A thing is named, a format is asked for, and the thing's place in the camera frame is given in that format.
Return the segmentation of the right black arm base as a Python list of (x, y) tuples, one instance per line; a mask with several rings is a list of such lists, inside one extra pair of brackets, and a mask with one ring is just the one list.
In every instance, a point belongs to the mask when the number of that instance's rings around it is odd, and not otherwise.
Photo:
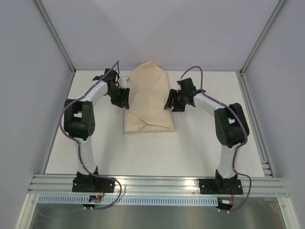
[(244, 193), (241, 180), (235, 177), (230, 179), (199, 178), (196, 182), (202, 195), (242, 195)]

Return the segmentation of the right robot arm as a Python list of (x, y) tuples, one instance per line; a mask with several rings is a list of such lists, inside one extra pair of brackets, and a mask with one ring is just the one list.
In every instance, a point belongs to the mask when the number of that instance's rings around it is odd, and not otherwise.
[(192, 79), (178, 81), (179, 90), (169, 91), (165, 109), (172, 112), (184, 112), (187, 105), (200, 108), (214, 117), (215, 132), (221, 144), (220, 164), (213, 179), (199, 179), (201, 194), (225, 194), (231, 191), (243, 193), (241, 181), (235, 169), (235, 162), (241, 146), (247, 142), (249, 127), (239, 103), (225, 105), (207, 95), (202, 89), (196, 89)]

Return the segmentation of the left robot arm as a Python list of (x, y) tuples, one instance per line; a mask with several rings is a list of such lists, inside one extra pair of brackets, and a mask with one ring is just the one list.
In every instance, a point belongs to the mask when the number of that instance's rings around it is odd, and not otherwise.
[(65, 101), (63, 110), (63, 134), (75, 144), (79, 168), (77, 176), (86, 176), (83, 185), (89, 191), (99, 188), (102, 176), (94, 160), (92, 135), (96, 128), (94, 106), (104, 96), (110, 97), (112, 105), (129, 109), (129, 78), (120, 76), (114, 69), (106, 69), (104, 74), (93, 78), (88, 89), (76, 99)]

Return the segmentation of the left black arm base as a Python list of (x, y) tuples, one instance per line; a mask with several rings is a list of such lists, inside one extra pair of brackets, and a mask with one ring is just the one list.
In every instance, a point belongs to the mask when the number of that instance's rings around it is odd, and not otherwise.
[(114, 181), (97, 177), (76, 177), (73, 180), (72, 192), (77, 193), (113, 193)]

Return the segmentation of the beige cloth mat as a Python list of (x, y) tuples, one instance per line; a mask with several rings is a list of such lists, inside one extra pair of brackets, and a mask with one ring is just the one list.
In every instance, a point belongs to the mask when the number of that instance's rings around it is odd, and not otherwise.
[(138, 65), (129, 78), (129, 109), (124, 111), (124, 132), (174, 131), (172, 115), (164, 109), (170, 90), (167, 72), (150, 61)]

